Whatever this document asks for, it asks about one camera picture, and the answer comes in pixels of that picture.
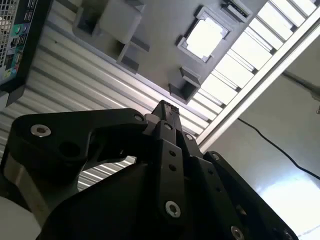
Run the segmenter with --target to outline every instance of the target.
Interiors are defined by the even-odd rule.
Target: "gray wall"
[[[288,70],[320,86],[319,49],[316,39]],[[308,92],[279,77],[241,118],[320,176],[319,105]],[[320,182],[298,170],[254,130],[237,120],[209,151],[220,153],[297,234],[320,226]]]
[[[0,197],[0,239],[35,240],[39,233],[40,227],[29,211]]]

